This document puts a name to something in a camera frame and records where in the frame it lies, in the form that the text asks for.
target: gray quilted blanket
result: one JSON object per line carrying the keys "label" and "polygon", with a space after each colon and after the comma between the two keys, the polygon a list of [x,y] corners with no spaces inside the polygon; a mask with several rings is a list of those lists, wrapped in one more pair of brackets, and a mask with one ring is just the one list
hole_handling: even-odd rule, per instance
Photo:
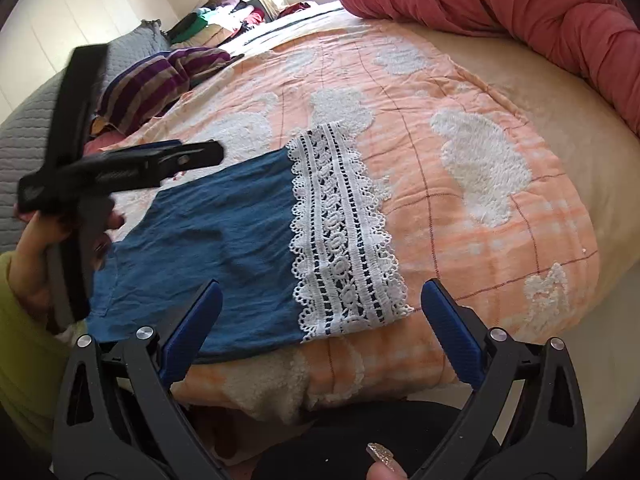
{"label": "gray quilted blanket", "polygon": [[[103,89],[130,65],[169,49],[160,25],[159,20],[142,21],[129,34],[111,41]],[[42,163],[61,79],[62,73],[49,79],[0,125],[0,253],[12,250],[22,232],[22,223],[13,218],[15,189],[21,176]]]}

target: blue garment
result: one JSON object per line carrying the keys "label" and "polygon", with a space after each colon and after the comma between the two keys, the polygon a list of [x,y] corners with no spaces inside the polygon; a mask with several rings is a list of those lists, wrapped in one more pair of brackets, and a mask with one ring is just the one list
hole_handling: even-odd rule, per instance
{"label": "blue garment", "polygon": [[123,339],[184,305],[211,278],[222,314],[196,362],[245,358],[299,343],[287,149],[163,190],[95,275],[90,332]]}

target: purple striped cloth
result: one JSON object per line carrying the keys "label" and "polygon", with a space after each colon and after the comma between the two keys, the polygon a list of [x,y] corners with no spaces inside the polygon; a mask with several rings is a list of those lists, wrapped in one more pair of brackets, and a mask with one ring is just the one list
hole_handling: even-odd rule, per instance
{"label": "purple striped cloth", "polygon": [[158,52],[130,66],[111,81],[98,102],[96,113],[128,136],[233,60],[228,52],[219,48]]}

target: metal bolt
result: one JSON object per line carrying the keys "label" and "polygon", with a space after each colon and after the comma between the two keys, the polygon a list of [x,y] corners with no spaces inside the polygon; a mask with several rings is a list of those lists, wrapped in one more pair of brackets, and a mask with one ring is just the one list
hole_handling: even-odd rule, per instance
{"label": "metal bolt", "polygon": [[559,337],[551,338],[551,346],[556,350],[564,350],[564,341]]}
{"label": "metal bolt", "polygon": [[84,334],[78,338],[78,341],[76,341],[76,344],[80,348],[84,348],[85,346],[89,346],[91,344],[91,341],[92,341],[91,336],[88,334]]}
{"label": "metal bolt", "polygon": [[154,334],[154,329],[150,326],[143,326],[138,329],[136,332],[136,337],[138,339],[149,339]]}
{"label": "metal bolt", "polygon": [[489,332],[489,335],[494,341],[502,342],[507,340],[507,333],[501,328],[492,329],[491,332]]}

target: yellow-green sleeve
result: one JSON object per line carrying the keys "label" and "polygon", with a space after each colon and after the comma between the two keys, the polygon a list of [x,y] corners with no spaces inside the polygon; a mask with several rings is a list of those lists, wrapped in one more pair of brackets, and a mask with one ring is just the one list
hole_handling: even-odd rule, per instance
{"label": "yellow-green sleeve", "polygon": [[34,447],[50,452],[58,392],[70,348],[20,307],[0,255],[0,403]]}

